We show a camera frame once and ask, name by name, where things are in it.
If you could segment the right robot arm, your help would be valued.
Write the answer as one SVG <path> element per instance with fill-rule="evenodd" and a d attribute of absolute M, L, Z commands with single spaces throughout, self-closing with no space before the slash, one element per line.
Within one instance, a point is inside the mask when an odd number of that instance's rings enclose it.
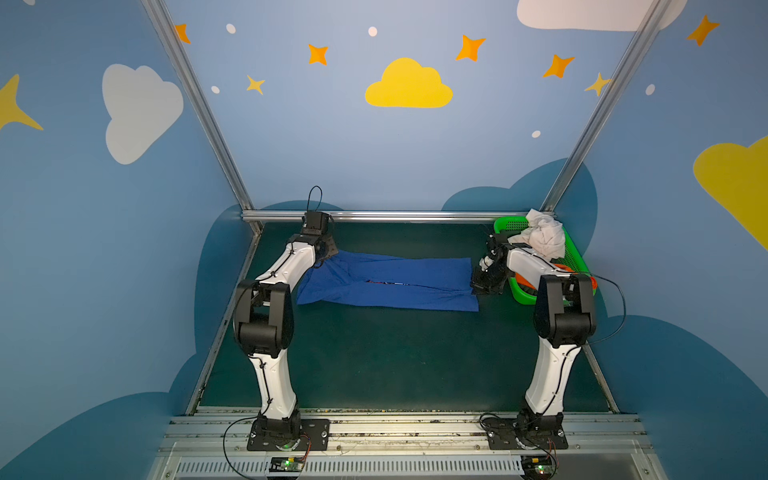
<path fill-rule="evenodd" d="M 491 246 L 473 272 L 479 294 L 497 293 L 520 276 L 536 290 L 533 325 L 539 350 L 525 392 L 517 430 L 557 432 L 563 419 L 567 382 L 576 357 L 596 332 L 592 277 L 571 272 L 521 244 Z"/>

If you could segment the orange t-shirt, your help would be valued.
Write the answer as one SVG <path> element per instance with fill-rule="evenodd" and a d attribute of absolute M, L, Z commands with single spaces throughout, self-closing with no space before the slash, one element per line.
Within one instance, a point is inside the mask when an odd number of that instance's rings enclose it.
<path fill-rule="evenodd" d="M 556 267 L 559 270 L 574 273 L 574 270 L 567 265 L 556 264 Z M 519 273 L 516 273 L 514 276 L 514 279 L 521 290 L 527 292 L 529 295 L 536 295 L 537 288 L 533 286 L 524 276 L 520 275 Z M 598 282 L 594 277 L 591 278 L 591 285 L 592 285 L 593 292 L 596 292 L 598 287 Z"/>

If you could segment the rear aluminium frame bar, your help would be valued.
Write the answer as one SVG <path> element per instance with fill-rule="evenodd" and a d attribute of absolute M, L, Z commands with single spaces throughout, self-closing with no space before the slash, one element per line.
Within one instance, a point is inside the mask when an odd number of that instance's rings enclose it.
<path fill-rule="evenodd" d="M 357 223 L 493 223 L 504 216 L 523 216 L 528 211 L 328 211 L 336 222 Z M 248 222 L 298 222 L 304 212 L 294 210 L 244 210 L 241 218 Z"/>

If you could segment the blue panda print t-shirt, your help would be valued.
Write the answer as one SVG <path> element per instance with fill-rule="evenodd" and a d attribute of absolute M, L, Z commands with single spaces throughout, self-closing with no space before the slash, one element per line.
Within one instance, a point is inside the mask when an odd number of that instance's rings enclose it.
<path fill-rule="evenodd" d="M 308 271 L 297 303 L 477 312 L 468 258 L 406 259 L 341 251 Z"/>

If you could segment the left aluminium frame post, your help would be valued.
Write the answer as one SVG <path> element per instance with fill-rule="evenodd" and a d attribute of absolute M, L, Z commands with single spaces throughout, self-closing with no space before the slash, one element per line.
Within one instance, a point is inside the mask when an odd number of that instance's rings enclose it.
<path fill-rule="evenodd" d="M 184 93 L 187 95 L 224 176 L 238 201 L 241 214 L 244 214 L 246 210 L 253 208 L 250 195 L 205 98 L 205 93 L 200 86 L 183 42 L 176 32 L 166 3 L 158 0 L 142 0 L 141 4 L 179 77 Z"/>

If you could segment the left controller board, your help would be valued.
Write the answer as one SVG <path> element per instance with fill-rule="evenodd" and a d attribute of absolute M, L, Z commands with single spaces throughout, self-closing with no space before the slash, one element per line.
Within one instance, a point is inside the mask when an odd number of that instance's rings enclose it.
<path fill-rule="evenodd" d="M 296 457 L 272 457 L 269 464 L 270 473 L 299 474 L 304 469 L 305 462 Z"/>

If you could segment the controller board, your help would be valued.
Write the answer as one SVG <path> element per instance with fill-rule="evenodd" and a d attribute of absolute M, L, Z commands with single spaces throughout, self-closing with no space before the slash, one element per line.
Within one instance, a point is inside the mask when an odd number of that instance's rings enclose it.
<path fill-rule="evenodd" d="M 523 456 L 521 467 L 521 478 L 525 480 L 549 480 L 557 471 L 557 466 L 551 459 L 539 456 Z"/>
<path fill-rule="evenodd" d="M 269 464 L 270 473 L 299 474 L 304 469 L 305 462 L 296 457 L 272 457 Z"/>

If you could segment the right aluminium frame post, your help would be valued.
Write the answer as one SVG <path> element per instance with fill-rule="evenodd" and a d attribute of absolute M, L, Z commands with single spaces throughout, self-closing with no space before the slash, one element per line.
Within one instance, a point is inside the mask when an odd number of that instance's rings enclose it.
<path fill-rule="evenodd" d="M 573 151 L 545 196 L 540 206 L 541 211 L 551 214 L 555 212 L 557 205 L 573 182 L 576 173 L 583 165 L 613 110 L 619 103 L 625 89 L 631 82 L 634 73 L 647 55 L 658 33 L 662 30 L 662 20 L 671 5 L 671 0 L 655 0 L 651 2 L 613 72 L 613 80 L 601 94 Z"/>

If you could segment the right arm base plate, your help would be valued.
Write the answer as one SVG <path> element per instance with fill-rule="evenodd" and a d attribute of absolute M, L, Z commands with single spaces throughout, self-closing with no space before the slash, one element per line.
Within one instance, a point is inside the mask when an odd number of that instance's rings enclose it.
<path fill-rule="evenodd" d="M 480 421 L 491 450 L 565 450 L 568 440 L 561 416 L 526 418 L 486 417 Z"/>

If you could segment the aluminium mounting rail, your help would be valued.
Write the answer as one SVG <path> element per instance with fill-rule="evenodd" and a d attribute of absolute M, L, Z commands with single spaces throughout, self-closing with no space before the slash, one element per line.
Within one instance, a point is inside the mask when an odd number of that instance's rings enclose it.
<path fill-rule="evenodd" d="M 635 415 L 569 414 L 565 450 L 491 450 L 480 421 L 511 413 L 308 410 L 329 419 L 326 451 L 248 451 L 253 410 L 205 408 L 171 420 L 151 479 L 522 479 L 521 458 L 551 459 L 551 479 L 664 479 Z M 305 462 L 299 474 L 270 473 L 272 457 Z"/>

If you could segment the green plastic basket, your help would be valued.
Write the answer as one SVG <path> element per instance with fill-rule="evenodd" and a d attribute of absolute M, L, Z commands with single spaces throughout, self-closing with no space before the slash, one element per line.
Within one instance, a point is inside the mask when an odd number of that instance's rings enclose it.
<path fill-rule="evenodd" d="M 525 216 L 504 216 L 497 218 L 493 223 L 495 234 L 508 236 L 520 234 L 528 227 L 528 220 Z M 571 236 L 566 229 L 563 229 L 563 233 L 565 236 L 565 256 L 554 258 L 554 264 L 564 270 L 586 272 L 588 267 Z M 524 277 L 515 274 L 510 278 L 509 285 L 512 295 L 518 303 L 522 305 L 535 304 L 536 290 Z"/>

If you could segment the white t-shirt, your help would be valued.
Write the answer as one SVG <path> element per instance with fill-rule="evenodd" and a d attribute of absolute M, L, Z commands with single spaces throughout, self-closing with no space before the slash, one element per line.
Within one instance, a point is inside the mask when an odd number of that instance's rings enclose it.
<path fill-rule="evenodd" d="M 528 227 L 508 238 L 509 244 L 526 244 L 546 260 L 564 258 L 566 235 L 563 224 L 552 215 L 531 209 L 525 216 Z"/>

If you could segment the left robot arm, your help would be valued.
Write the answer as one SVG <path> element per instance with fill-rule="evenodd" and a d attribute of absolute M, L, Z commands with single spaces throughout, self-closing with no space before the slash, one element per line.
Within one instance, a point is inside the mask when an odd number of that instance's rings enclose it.
<path fill-rule="evenodd" d="M 296 234 L 265 272 L 236 289 L 234 339 L 251 362 L 261 395 L 254 427 L 275 443 L 292 443 L 301 435 L 287 357 L 294 335 L 294 290 L 309 270 L 337 252 L 328 233 Z"/>

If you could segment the right controller board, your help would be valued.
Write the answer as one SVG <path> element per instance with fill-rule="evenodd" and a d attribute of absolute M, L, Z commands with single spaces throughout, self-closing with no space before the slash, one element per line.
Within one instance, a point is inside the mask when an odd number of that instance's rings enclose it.
<path fill-rule="evenodd" d="M 551 459 L 539 456 L 523 456 L 521 467 L 521 478 L 525 480 L 549 480 L 557 471 L 557 466 Z"/>

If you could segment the aluminium frame post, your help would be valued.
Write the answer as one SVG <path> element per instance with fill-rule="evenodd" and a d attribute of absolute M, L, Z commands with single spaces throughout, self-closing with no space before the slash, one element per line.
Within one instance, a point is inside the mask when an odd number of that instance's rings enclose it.
<path fill-rule="evenodd" d="M 573 182 L 576 173 L 583 165 L 613 110 L 619 103 L 625 89 L 631 82 L 634 73 L 647 55 L 658 33 L 662 30 L 662 20 L 671 5 L 671 0 L 655 0 L 651 2 L 613 72 L 613 80 L 601 94 L 573 151 L 545 196 L 540 206 L 541 211 L 551 214 L 555 212 L 557 205 Z"/>
<path fill-rule="evenodd" d="M 142 0 L 141 4 L 179 77 L 184 93 L 187 95 L 224 176 L 238 201 L 241 214 L 244 214 L 246 210 L 253 208 L 250 195 L 205 98 L 205 93 L 200 86 L 183 42 L 176 32 L 166 3 L 158 0 Z"/>

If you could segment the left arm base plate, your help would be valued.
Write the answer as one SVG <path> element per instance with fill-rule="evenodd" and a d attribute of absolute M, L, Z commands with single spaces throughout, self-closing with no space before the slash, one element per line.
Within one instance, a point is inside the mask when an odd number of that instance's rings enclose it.
<path fill-rule="evenodd" d="M 329 419 L 273 420 L 257 418 L 248 435 L 248 451 L 326 451 L 330 437 Z"/>

